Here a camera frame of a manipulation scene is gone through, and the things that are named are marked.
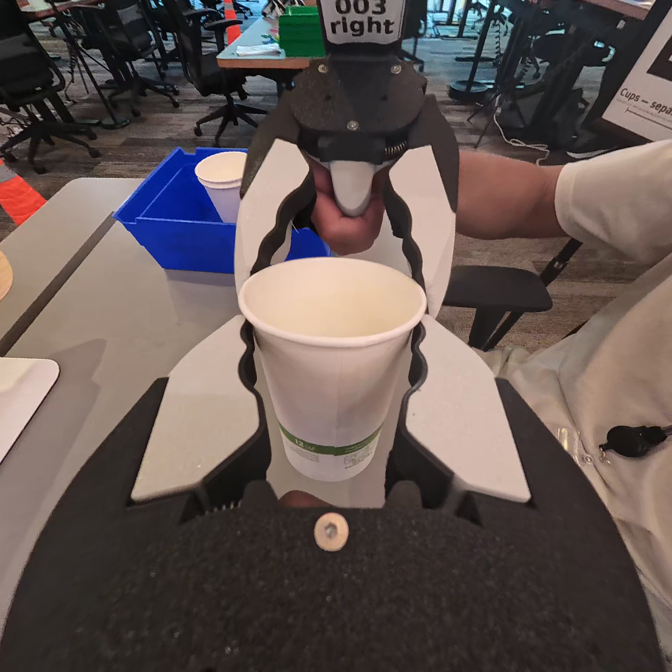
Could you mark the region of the green plastic crate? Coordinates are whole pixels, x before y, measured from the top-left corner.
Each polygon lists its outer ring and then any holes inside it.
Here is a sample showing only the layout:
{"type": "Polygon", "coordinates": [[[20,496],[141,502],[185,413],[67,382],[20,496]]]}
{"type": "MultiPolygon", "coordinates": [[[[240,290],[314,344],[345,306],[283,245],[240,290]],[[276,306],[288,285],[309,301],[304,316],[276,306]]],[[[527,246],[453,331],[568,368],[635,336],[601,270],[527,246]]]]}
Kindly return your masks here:
{"type": "Polygon", "coordinates": [[[325,47],[317,6],[289,5],[278,19],[281,49],[287,58],[322,58],[325,47]]]}

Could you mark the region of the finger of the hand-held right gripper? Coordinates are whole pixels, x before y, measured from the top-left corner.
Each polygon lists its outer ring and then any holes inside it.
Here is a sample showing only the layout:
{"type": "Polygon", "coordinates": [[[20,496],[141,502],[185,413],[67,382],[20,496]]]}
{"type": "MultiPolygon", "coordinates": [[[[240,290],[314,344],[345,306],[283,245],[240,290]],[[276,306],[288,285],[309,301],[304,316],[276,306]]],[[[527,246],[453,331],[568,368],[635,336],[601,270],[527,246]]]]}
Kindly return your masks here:
{"type": "Polygon", "coordinates": [[[411,277],[425,292],[427,312],[437,316],[452,270],[457,147],[424,145],[406,150],[389,170],[383,201],[411,277]]]}
{"type": "Polygon", "coordinates": [[[295,218],[313,204],[315,181],[300,149],[276,139],[241,198],[234,241],[234,282],[243,309],[243,284],[287,259],[295,218]]]}

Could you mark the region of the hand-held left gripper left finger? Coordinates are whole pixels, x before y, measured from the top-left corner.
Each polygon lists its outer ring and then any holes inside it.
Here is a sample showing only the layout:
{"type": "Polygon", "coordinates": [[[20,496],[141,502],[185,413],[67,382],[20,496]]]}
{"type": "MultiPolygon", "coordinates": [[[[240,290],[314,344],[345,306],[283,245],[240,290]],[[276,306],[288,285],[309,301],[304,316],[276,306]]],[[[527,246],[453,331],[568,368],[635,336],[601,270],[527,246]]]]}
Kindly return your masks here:
{"type": "Polygon", "coordinates": [[[265,482],[272,449],[256,389],[253,328],[236,315],[169,374],[131,499],[195,495],[206,511],[265,482]]]}

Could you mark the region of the person's right hand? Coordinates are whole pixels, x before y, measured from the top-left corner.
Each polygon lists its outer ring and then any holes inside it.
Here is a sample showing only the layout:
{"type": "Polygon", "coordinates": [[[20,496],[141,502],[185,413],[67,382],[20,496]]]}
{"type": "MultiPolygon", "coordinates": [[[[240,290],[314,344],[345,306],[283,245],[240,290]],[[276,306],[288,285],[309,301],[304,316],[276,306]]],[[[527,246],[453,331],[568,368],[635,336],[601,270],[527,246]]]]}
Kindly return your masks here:
{"type": "Polygon", "coordinates": [[[343,214],[335,200],[329,170],[312,159],[308,160],[316,189],[316,202],[311,222],[320,238],[339,256],[362,253],[372,247],[380,234],[385,214],[382,192],[389,168],[378,171],[372,181],[371,197],[360,216],[343,214]]]}

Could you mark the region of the black office chair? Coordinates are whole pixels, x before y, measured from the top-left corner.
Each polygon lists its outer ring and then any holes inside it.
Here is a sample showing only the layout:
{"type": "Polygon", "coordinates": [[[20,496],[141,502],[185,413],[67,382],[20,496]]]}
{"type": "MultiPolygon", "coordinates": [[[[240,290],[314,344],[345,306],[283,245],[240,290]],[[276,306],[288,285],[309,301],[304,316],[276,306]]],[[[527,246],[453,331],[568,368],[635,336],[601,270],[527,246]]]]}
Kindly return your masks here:
{"type": "Polygon", "coordinates": [[[201,125],[213,120],[220,120],[220,125],[215,134],[213,147],[220,147],[220,139],[223,131],[229,124],[238,126],[239,122],[245,122],[256,128],[258,122],[252,119],[252,115],[266,115],[267,110],[245,105],[247,99],[244,89],[246,78],[238,71],[227,71],[221,68],[217,60],[217,52],[205,53],[202,46],[202,29],[200,18],[195,10],[185,12],[178,2],[164,1],[173,27],[180,61],[185,78],[197,89],[203,97],[224,96],[225,104],[215,112],[199,119],[194,126],[194,134],[202,136],[201,125]]]}
{"type": "Polygon", "coordinates": [[[28,141],[28,162],[38,174],[47,172],[36,160],[41,142],[55,146],[62,139],[84,147],[89,156],[101,154],[81,137],[96,140],[91,127],[76,122],[59,96],[65,79],[29,27],[16,1],[1,2],[1,112],[24,123],[21,131],[1,146],[1,158],[14,161],[12,148],[28,141]]]}

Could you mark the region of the cream shirt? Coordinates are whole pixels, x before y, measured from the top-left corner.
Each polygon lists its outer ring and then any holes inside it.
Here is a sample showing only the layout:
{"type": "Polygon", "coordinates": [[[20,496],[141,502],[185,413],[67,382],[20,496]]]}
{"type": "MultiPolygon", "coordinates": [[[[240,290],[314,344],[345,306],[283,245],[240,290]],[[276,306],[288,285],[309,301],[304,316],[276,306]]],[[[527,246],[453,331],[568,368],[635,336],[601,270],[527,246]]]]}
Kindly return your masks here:
{"type": "Polygon", "coordinates": [[[639,459],[600,450],[614,426],[671,425],[671,141],[562,166],[555,207],[568,237],[649,269],[552,347],[482,358],[551,432],[566,430],[592,459],[585,474],[636,564],[671,655],[671,437],[639,459]]]}

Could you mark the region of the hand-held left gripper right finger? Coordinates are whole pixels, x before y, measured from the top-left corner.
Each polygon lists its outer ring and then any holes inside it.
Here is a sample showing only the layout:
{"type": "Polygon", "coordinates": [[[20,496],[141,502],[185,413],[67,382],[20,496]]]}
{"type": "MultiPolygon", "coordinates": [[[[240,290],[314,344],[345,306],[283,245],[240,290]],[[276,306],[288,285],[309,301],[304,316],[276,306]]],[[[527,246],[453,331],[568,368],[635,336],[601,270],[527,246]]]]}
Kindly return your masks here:
{"type": "Polygon", "coordinates": [[[409,390],[386,465],[426,509],[457,512],[470,493],[526,504],[531,492],[492,371],[431,316],[413,330],[409,390]]]}

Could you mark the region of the white paper cup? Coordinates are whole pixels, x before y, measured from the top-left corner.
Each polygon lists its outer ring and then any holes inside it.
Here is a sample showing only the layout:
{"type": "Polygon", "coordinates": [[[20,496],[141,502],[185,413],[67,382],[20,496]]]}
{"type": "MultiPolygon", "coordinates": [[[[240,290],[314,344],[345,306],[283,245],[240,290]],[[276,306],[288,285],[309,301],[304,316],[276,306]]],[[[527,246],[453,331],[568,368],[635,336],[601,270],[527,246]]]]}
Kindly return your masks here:
{"type": "Polygon", "coordinates": [[[315,257],[258,271],[238,298],[291,465],[328,483],[360,474],[426,313],[424,290],[387,265],[315,257]]]}

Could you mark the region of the black clip-on device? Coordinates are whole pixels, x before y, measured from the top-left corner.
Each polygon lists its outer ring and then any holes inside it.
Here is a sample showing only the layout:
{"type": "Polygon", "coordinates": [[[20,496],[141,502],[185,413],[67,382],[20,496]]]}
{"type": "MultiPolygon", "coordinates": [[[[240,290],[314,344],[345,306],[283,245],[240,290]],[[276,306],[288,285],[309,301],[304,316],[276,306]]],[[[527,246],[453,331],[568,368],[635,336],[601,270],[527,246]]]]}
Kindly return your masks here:
{"type": "Polygon", "coordinates": [[[637,426],[617,425],[612,427],[600,444],[604,456],[612,451],[625,458],[644,458],[653,449],[664,443],[671,436],[671,426],[637,426]]]}

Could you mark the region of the wood-edged desk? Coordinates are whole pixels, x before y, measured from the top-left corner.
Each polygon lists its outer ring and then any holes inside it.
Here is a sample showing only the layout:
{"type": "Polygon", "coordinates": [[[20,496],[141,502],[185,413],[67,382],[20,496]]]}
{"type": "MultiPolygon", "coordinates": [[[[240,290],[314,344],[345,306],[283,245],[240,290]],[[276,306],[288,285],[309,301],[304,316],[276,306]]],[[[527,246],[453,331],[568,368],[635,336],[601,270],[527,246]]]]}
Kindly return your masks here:
{"type": "Polygon", "coordinates": [[[239,46],[257,46],[263,41],[263,35],[277,36],[278,22],[260,17],[243,25],[241,36],[225,47],[216,56],[220,68],[247,70],[292,70],[299,71],[309,66],[313,58],[306,56],[287,56],[283,50],[274,55],[239,55],[239,46]]]}

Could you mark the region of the person's left hand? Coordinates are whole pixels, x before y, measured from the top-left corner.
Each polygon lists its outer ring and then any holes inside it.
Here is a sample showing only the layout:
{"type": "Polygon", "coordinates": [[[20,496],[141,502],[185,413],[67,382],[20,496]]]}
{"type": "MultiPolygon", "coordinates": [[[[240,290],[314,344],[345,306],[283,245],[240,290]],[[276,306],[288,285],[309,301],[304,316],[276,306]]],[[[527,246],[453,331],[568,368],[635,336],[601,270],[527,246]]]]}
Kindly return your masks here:
{"type": "Polygon", "coordinates": [[[331,504],[304,491],[289,491],[281,496],[279,504],[285,508],[327,508],[331,504]]]}

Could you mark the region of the group of white paper cups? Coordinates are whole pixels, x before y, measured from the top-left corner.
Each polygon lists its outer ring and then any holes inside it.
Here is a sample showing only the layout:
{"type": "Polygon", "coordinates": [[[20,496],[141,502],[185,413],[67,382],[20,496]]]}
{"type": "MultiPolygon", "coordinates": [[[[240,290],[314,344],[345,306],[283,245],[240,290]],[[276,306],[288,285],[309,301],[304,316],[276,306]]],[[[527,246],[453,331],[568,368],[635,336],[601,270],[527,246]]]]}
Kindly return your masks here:
{"type": "Polygon", "coordinates": [[[194,169],[223,223],[236,224],[247,153],[228,150],[202,159],[194,169]]]}

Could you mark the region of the blue plastic bin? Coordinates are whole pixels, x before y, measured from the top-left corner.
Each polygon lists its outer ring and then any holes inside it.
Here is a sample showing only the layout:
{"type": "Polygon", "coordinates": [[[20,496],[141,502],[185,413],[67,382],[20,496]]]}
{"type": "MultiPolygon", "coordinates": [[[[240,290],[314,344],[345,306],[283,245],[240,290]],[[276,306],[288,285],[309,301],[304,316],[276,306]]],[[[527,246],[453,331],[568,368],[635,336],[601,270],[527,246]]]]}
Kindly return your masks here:
{"type": "MultiPolygon", "coordinates": [[[[117,221],[166,270],[234,273],[237,224],[223,223],[194,169],[204,158],[245,148],[176,148],[114,214],[117,221]]],[[[328,256],[310,229],[299,229],[291,258],[328,256]]]]}

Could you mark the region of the person's right forearm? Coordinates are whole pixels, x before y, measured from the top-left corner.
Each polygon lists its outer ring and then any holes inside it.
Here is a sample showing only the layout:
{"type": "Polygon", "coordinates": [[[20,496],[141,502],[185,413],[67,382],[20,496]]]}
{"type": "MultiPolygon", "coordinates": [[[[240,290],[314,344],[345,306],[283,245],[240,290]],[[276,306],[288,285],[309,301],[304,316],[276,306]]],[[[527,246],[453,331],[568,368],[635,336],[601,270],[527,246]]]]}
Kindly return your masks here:
{"type": "Polygon", "coordinates": [[[555,207],[561,171],[460,150],[456,231],[478,240],[566,237],[555,207]]]}

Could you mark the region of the framed white poster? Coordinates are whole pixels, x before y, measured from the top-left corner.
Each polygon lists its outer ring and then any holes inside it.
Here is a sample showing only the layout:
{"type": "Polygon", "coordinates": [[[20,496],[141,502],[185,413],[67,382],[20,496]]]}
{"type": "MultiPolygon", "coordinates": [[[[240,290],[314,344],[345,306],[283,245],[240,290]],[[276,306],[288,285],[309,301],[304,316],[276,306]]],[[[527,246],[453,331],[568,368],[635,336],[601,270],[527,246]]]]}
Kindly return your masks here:
{"type": "Polygon", "coordinates": [[[638,143],[671,139],[671,2],[656,1],[600,121],[638,143]]]}

